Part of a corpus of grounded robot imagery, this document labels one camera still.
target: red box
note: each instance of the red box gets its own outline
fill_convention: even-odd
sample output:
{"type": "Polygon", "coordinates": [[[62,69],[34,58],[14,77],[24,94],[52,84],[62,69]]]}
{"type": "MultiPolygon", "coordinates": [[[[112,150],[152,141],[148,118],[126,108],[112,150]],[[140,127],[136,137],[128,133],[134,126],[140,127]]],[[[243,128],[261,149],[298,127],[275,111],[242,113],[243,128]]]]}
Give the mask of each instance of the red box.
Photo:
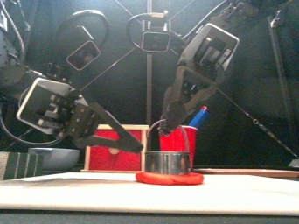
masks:
{"type": "MultiPolygon", "coordinates": [[[[87,147],[84,172],[139,172],[144,170],[144,153],[147,140],[147,125],[123,125],[126,130],[144,145],[142,153],[118,150],[107,146],[87,147]]],[[[96,135],[118,139],[118,133],[107,124],[98,126],[96,135]]]]}

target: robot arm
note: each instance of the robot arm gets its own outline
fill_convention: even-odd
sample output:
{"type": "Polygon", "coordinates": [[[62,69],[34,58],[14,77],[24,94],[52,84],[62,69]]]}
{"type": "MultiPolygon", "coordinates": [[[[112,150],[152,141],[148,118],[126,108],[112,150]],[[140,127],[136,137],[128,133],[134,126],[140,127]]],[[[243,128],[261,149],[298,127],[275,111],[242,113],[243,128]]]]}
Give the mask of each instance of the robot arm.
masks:
{"type": "MultiPolygon", "coordinates": [[[[0,0],[0,3],[0,13],[3,14],[3,11],[6,11],[4,1],[0,0]]],[[[3,23],[6,15],[3,16],[0,26],[6,26],[6,23],[3,23]]],[[[0,127],[4,133],[16,142],[31,146],[46,147],[56,144],[64,137],[71,137],[75,145],[80,148],[103,145],[139,153],[143,149],[142,143],[102,106],[98,103],[88,104],[79,91],[67,83],[67,80],[54,79],[48,73],[43,75],[24,65],[24,62],[15,55],[18,51],[10,38],[7,38],[7,29],[3,28],[0,29],[0,38],[6,41],[0,43],[0,53],[3,55],[0,59],[0,127]],[[40,132],[52,135],[56,138],[55,141],[48,143],[27,142],[10,132],[3,120],[6,102],[19,102],[18,119],[40,132]],[[95,135],[100,123],[107,123],[116,131],[118,140],[95,135]]],[[[59,42],[56,52],[58,56],[64,58],[64,64],[76,71],[84,70],[98,58],[99,48],[107,41],[107,37],[108,21],[102,12],[83,10],[74,13],[62,24],[56,35],[56,41],[59,42]],[[100,44],[94,41],[86,27],[71,27],[78,19],[88,16],[98,17],[106,27],[106,35],[100,44]]]]}
{"type": "Polygon", "coordinates": [[[224,1],[220,6],[228,4],[228,7],[220,15],[206,17],[184,37],[191,41],[182,51],[172,87],[164,94],[162,135],[178,128],[198,104],[216,92],[239,45],[239,38],[233,33],[238,33],[249,19],[258,14],[266,15],[269,3],[278,4],[278,1],[263,1],[263,5],[254,2],[224,1]]]}

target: black cable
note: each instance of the black cable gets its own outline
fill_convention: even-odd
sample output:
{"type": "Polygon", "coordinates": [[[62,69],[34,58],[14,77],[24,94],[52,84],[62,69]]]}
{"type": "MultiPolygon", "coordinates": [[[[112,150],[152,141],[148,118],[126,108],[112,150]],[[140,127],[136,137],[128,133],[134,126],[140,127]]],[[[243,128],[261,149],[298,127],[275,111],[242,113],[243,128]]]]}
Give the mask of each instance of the black cable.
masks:
{"type": "Polygon", "coordinates": [[[143,19],[146,20],[147,18],[150,18],[151,15],[148,13],[143,13],[143,14],[139,14],[139,15],[135,15],[130,18],[127,24],[126,24],[126,37],[127,37],[127,40],[128,42],[135,46],[135,48],[140,49],[140,45],[132,40],[132,36],[131,36],[131,26],[132,26],[132,23],[139,20],[139,19],[143,19]]]}
{"type": "Polygon", "coordinates": [[[108,34],[110,34],[110,25],[108,25],[108,19],[106,17],[106,15],[99,11],[99,10],[80,10],[78,12],[75,12],[64,21],[63,23],[60,24],[60,27],[56,31],[56,34],[55,34],[55,55],[59,51],[58,49],[58,41],[62,37],[62,33],[70,28],[71,24],[74,23],[75,20],[78,19],[82,19],[82,18],[86,18],[86,17],[90,17],[90,16],[98,16],[106,26],[106,36],[102,40],[102,42],[98,44],[98,48],[100,48],[107,40],[108,40],[108,34]]]}
{"type": "Polygon", "coordinates": [[[20,32],[18,31],[18,28],[15,26],[15,21],[12,20],[11,16],[10,16],[10,13],[7,12],[7,9],[6,9],[6,4],[3,2],[3,0],[0,0],[0,6],[2,6],[2,9],[4,11],[4,15],[7,16],[7,19],[14,27],[14,32],[15,32],[15,35],[18,37],[18,40],[19,40],[19,44],[20,44],[20,63],[23,64],[24,63],[24,41],[23,41],[23,38],[22,38],[22,35],[20,35],[20,32]]]}
{"type": "Polygon", "coordinates": [[[206,17],[202,19],[202,21],[192,27],[191,31],[184,35],[183,39],[187,39],[196,31],[198,29],[202,27],[203,23],[207,22],[207,20],[211,18],[211,14],[223,6],[223,4],[226,4],[227,2],[230,2],[230,0],[224,0],[211,11],[210,13],[206,15],[206,17]]]}
{"type": "Polygon", "coordinates": [[[34,143],[34,142],[24,141],[22,138],[15,136],[6,127],[6,123],[4,123],[4,119],[3,119],[3,117],[4,117],[3,106],[4,105],[0,102],[0,127],[2,127],[3,132],[7,134],[7,136],[11,137],[18,143],[30,145],[32,147],[47,147],[47,146],[52,146],[52,145],[58,144],[63,140],[63,139],[55,139],[54,141],[47,142],[47,143],[34,143]]]}

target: gray bowl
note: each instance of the gray bowl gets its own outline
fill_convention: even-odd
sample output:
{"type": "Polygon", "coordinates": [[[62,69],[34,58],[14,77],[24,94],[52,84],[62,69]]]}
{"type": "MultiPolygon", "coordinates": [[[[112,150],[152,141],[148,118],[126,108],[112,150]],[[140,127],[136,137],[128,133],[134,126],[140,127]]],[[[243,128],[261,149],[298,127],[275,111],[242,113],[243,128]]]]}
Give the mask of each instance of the gray bowl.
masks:
{"type": "Polygon", "coordinates": [[[66,172],[74,168],[80,159],[80,151],[60,148],[30,148],[30,154],[43,155],[43,170],[66,172]]]}

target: metal rod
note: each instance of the metal rod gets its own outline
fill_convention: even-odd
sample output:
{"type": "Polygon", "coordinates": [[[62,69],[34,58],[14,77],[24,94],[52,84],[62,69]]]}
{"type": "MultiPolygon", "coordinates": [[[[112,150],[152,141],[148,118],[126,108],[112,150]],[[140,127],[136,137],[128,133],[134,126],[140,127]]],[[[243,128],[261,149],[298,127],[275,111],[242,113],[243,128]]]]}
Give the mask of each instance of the metal rod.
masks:
{"type": "MultiPolygon", "coordinates": [[[[152,13],[154,2],[147,0],[147,13],[152,13]]],[[[147,95],[146,95],[146,123],[152,125],[152,98],[154,98],[154,55],[148,53],[146,55],[147,63],[147,95]]]]}
{"type": "Polygon", "coordinates": [[[291,100],[290,100],[290,93],[287,89],[286,71],[285,71],[285,65],[282,60],[282,53],[281,53],[279,44],[278,44],[277,28],[271,27],[273,20],[274,19],[271,17],[267,18],[269,33],[270,33],[271,44],[273,44],[274,55],[275,55],[275,67],[277,67],[282,95],[285,99],[285,113],[287,117],[290,137],[293,141],[293,146],[298,149],[299,143],[298,143],[298,135],[295,134],[297,133],[295,115],[294,115],[294,111],[291,110],[291,100]]]}

